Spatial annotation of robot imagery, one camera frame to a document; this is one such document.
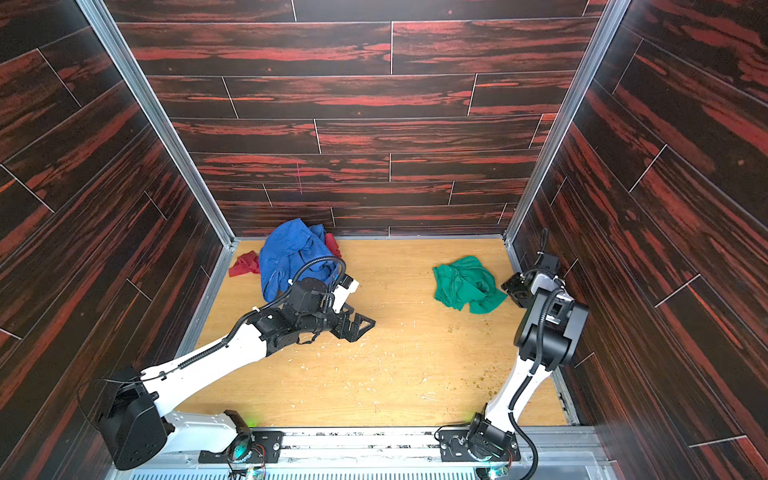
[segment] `blue cloth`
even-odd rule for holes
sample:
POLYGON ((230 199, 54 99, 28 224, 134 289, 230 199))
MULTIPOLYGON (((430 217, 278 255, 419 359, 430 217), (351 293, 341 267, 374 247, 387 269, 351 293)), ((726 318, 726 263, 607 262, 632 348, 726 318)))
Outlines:
MULTIPOLYGON (((325 244, 323 225, 307 227, 300 218, 283 223, 266 239, 259 252, 261 290, 267 302, 277 298, 277 292, 288 290, 288 280, 299 268, 317 257, 333 255, 325 244)), ((312 265, 299 278, 311 276, 327 282, 336 269, 334 262, 312 265)))

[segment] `wooden floor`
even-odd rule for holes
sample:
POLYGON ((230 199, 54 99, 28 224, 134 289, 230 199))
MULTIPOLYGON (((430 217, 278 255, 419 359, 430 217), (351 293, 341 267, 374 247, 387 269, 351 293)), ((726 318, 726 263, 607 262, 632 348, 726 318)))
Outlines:
MULTIPOLYGON (((242 242, 235 257, 262 244, 242 242)), ((475 255, 498 285, 512 274, 502 241, 341 239, 339 247, 360 282, 348 303, 376 327, 356 343, 323 333, 314 344, 286 347, 201 390, 180 411, 235 409, 250 425, 289 427, 434 426, 482 410, 511 371, 524 310, 511 300, 488 315, 449 309, 434 299, 432 267, 475 255)), ((198 346, 263 305, 260 279, 224 280, 198 346)), ((565 425, 551 380, 520 423, 565 425)))

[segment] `red cloth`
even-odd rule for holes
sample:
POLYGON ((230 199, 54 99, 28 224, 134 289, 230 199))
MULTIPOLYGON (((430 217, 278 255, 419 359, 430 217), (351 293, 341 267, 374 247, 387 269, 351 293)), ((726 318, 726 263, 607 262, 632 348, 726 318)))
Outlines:
POLYGON ((336 243, 336 239, 333 238, 333 233, 326 233, 326 247, 335 257, 341 258, 341 250, 339 250, 339 244, 336 243))
POLYGON ((253 250, 240 255, 232 268, 230 268, 230 276, 243 275, 248 272, 261 273, 261 270, 259 270, 259 256, 253 250))

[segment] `green cloth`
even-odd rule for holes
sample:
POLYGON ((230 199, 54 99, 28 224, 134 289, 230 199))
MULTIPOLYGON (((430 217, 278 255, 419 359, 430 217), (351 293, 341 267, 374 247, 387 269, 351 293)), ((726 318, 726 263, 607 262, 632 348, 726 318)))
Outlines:
POLYGON ((470 313, 489 313, 507 296, 496 288, 496 280, 477 257, 464 257, 450 265, 432 268, 437 280, 435 300, 461 310, 469 303, 470 313))

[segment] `side wall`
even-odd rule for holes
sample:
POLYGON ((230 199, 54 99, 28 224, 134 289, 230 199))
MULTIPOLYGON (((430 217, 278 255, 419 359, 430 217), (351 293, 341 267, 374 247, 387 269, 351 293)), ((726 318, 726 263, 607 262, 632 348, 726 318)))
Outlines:
POLYGON ((564 373, 626 478, 768 478, 766 12, 635 0, 515 239, 591 308, 564 373))
POLYGON ((501 233, 600 0, 107 0, 239 236, 501 233))
POLYGON ((173 357, 221 245, 74 1, 0 15, 0 478, 100 478, 93 379, 173 357))

